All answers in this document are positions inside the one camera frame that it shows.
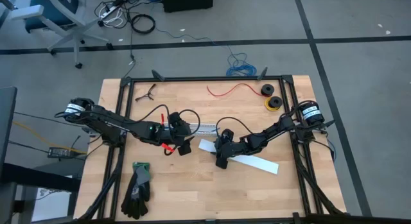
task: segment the yellow cable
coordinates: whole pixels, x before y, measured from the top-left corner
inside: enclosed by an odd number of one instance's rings
[[[65,149],[65,150],[70,150],[70,151],[73,151],[73,152],[76,152],[76,153],[87,154],[87,152],[84,152],[84,151],[81,151],[81,150],[76,150],[76,149],[73,149],[73,148],[70,148],[70,147],[67,147],[67,146],[62,146],[62,145],[59,145],[59,144],[53,144],[53,143],[47,141],[44,137],[40,136],[40,134],[38,134],[36,131],[31,129],[30,127],[27,127],[24,124],[20,124],[16,121],[13,121],[13,124],[17,125],[17,126],[20,126],[21,128],[29,130],[35,137],[37,137],[38,139],[40,139],[40,141],[46,143],[50,147],[58,147],[58,148],[62,148],[62,149]]]
[[[270,99],[271,99],[271,98],[267,98],[266,100],[264,100],[264,105],[265,105],[265,107],[268,109],[268,111],[275,112],[275,111],[279,110],[280,107],[278,107],[278,108],[272,108],[272,107],[270,107],[270,106],[268,105],[268,102],[270,101]]]

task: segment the black metal frame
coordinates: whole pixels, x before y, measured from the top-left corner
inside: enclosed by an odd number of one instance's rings
[[[257,76],[232,76],[232,77],[192,77],[192,78],[187,78],[187,77],[176,77],[176,78],[165,78],[165,82],[193,82],[193,81],[233,81],[233,80],[258,80]],[[293,105],[296,106],[298,104],[297,100],[297,95],[295,93],[295,87],[293,84],[293,78],[291,75],[282,75],[282,76],[264,76],[263,80],[278,80],[279,85],[280,85],[280,91],[281,91],[281,97],[283,98],[284,101],[284,109],[286,112],[290,111],[290,106],[288,104],[288,98],[287,98],[287,93],[286,93],[286,86],[285,83],[289,85],[290,92],[291,92],[291,97],[293,101]],[[126,86],[128,86],[128,98],[127,98],[127,105],[126,105],[126,110],[125,110],[125,116],[130,117],[130,112],[131,112],[131,107],[132,107],[132,98],[133,98],[133,91],[134,91],[134,84],[139,83],[139,82],[160,82],[159,79],[156,78],[122,78],[120,81],[120,88],[119,88],[119,94],[118,94],[118,100],[117,100],[117,105],[116,105],[116,113],[120,114],[121,113],[121,105],[123,102],[123,95]],[[292,148],[293,148],[293,154],[294,154],[294,159],[297,167],[297,159],[300,157],[299,155],[299,145],[292,140],[292,137],[290,136],[291,143],[292,143]],[[313,169],[313,163],[311,161],[311,153],[308,144],[305,144],[303,146],[303,152],[304,155],[306,156],[306,165],[308,167],[308,173],[310,176],[314,179],[315,181],[315,173]],[[112,158],[114,155],[114,148],[109,149],[109,153],[107,155],[107,162],[106,162],[106,167],[105,167],[105,174],[104,174],[104,179],[103,179],[103,185],[107,182],[111,168],[112,168]],[[124,149],[120,149],[120,153],[118,155],[118,161],[121,161],[121,169],[122,170],[122,162],[124,159]],[[311,208],[310,208],[310,203],[308,200],[308,194],[307,194],[307,189],[306,189],[306,184],[304,181],[303,175],[297,170],[297,175],[298,175],[298,181],[299,181],[299,187],[300,187],[300,192],[301,192],[301,199],[304,207],[304,212],[305,215],[307,216],[308,214],[311,213]],[[119,183],[121,180],[121,174],[118,176],[115,184],[114,184],[114,192],[113,192],[113,198],[112,198],[112,203],[111,203],[111,208],[110,208],[110,216],[109,218],[115,219],[116,217],[116,210],[117,210],[117,203],[118,203],[118,193],[119,193]],[[315,200],[315,206],[316,206],[316,211],[319,214],[322,214],[322,206],[319,198],[315,193],[313,193],[314,200]],[[105,199],[102,202],[102,204],[99,207],[98,210],[98,218],[103,218],[104,217],[104,211],[105,211]],[[201,220],[184,220],[184,221],[167,221],[167,223],[170,222],[175,222],[175,223],[198,223]],[[242,219],[242,220],[219,220],[219,222],[236,222],[236,221],[247,221],[247,222],[270,222],[270,223],[294,223],[294,218],[263,218],[263,219]],[[158,221],[143,221],[144,223],[158,223]]]

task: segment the glove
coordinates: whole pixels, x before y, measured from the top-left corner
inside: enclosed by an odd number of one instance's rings
[[[133,176],[128,184],[126,195],[121,204],[121,212],[129,218],[133,217],[138,220],[147,212],[147,206],[144,201],[150,200],[150,169],[149,163],[133,164]]]

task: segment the wooden table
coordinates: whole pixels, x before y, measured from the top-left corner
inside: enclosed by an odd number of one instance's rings
[[[315,100],[314,91],[308,76],[294,76],[295,88],[299,101]],[[241,119],[253,132],[260,132],[271,126],[284,112],[281,107],[277,112],[269,112],[263,105],[265,98],[255,95],[248,87],[239,86],[226,96],[214,97],[208,93],[206,85],[215,94],[227,92],[237,81],[227,82],[162,82],[156,83],[153,90],[154,100],[148,98],[138,102],[133,100],[130,118],[138,120],[151,109],[162,103],[170,113],[185,108],[195,110],[202,123],[216,123],[221,117],[234,116]],[[246,81],[251,87],[260,90],[265,83],[274,86],[275,96],[281,97],[278,81]],[[134,98],[146,94],[153,83],[136,83]],[[291,95],[287,88],[289,103]],[[104,80],[101,88],[99,105],[115,111],[118,98],[119,79]],[[123,111],[126,107],[128,89],[125,90]],[[161,121],[159,109],[146,120]],[[182,118],[189,123],[197,119],[190,113]],[[230,128],[234,131],[234,140],[247,131],[233,120],[224,120],[219,124],[221,130]],[[324,135],[315,134],[318,141],[327,144]],[[230,161],[227,169],[215,166],[215,156],[198,149],[201,138],[214,141],[215,137],[195,137],[191,141],[192,153],[180,156],[178,152],[167,157],[163,149],[142,143],[127,135],[123,174],[118,196],[116,220],[132,221],[121,212],[127,185],[132,176],[133,162],[149,162],[152,179],[151,199],[147,203],[148,214],[140,218],[148,220],[203,220],[203,219],[237,219],[237,218],[285,218],[292,212],[304,216],[297,172],[289,134],[269,142],[268,146],[256,156],[279,164],[278,175],[252,168],[238,162]],[[100,145],[100,141],[89,146],[89,152]],[[311,157],[317,182],[335,206],[344,211],[344,201],[338,184],[333,161],[329,150],[316,143],[310,144]],[[94,201],[101,189],[108,148],[102,146],[87,158],[82,184],[80,187],[75,218],[80,217]],[[311,210],[315,212],[312,191],[307,184]],[[112,190],[107,196],[105,216],[109,216]]]

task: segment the black tape roll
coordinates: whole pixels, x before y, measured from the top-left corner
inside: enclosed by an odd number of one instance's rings
[[[268,106],[271,108],[279,108],[283,105],[283,100],[279,98],[278,96],[273,96],[270,98],[270,101],[268,102]]]
[[[261,94],[263,96],[271,96],[274,93],[274,87],[269,84],[264,84],[261,88]]]

